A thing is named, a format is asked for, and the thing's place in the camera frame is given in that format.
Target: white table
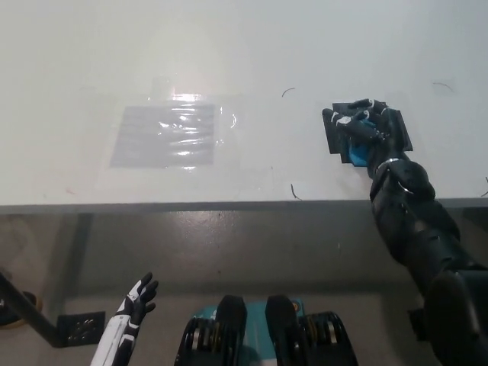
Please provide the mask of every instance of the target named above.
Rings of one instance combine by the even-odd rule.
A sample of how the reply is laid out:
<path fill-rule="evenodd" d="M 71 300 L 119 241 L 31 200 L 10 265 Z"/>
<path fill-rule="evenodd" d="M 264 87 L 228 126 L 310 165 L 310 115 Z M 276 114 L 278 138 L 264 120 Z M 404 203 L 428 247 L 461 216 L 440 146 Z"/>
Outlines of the white table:
<path fill-rule="evenodd" d="M 487 206 L 487 12 L 484 0 L 4 2 L 0 212 L 366 200 L 370 179 L 329 154 L 320 113 L 358 98 L 402 111 L 409 156 L 445 204 Z M 215 108 L 203 160 L 165 162 L 174 151 L 133 128 L 157 164 L 114 163 L 127 107 L 181 100 Z"/>

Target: robotic hand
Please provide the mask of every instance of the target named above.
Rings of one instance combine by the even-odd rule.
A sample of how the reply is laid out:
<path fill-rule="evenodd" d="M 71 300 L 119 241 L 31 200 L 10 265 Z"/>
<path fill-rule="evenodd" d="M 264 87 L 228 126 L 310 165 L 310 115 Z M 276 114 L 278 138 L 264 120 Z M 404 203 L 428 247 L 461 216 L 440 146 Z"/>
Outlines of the robotic hand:
<path fill-rule="evenodd" d="M 139 328 L 147 313 L 156 305 L 148 303 L 156 295 L 158 281 L 151 282 L 152 273 L 146 274 L 126 295 L 115 315 L 110 319 L 91 366 L 127 366 Z"/>
<path fill-rule="evenodd" d="M 446 366 L 487 365 L 487 269 L 460 246 L 458 226 L 435 199 L 427 172 L 405 155 L 398 113 L 373 99 L 349 108 L 358 110 L 354 117 L 330 109 L 323 115 L 352 142 L 369 146 L 374 219 L 424 297 L 423 322 L 436 357 Z"/>

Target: white robotic hand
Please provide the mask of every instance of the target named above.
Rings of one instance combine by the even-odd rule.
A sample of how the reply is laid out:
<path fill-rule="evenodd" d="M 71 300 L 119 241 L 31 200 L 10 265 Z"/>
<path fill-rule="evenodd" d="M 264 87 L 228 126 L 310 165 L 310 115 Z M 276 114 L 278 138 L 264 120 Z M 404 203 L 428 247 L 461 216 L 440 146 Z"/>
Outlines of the white robotic hand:
<path fill-rule="evenodd" d="M 147 313 L 156 305 L 150 302 L 156 295 L 158 281 L 151 282 L 152 273 L 146 274 L 126 295 L 118 311 L 110 319 L 98 343 L 91 366 L 127 366 Z"/>

